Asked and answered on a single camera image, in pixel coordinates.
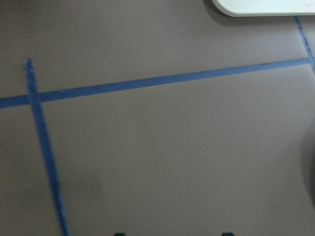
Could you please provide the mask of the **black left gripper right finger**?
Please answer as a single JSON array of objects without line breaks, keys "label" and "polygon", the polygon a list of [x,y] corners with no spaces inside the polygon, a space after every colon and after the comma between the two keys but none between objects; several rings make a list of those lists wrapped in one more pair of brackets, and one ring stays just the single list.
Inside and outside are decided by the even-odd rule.
[{"label": "black left gripper right finger", "polygon": [[233,232],[223,232],[221,236],[235,236]]}]

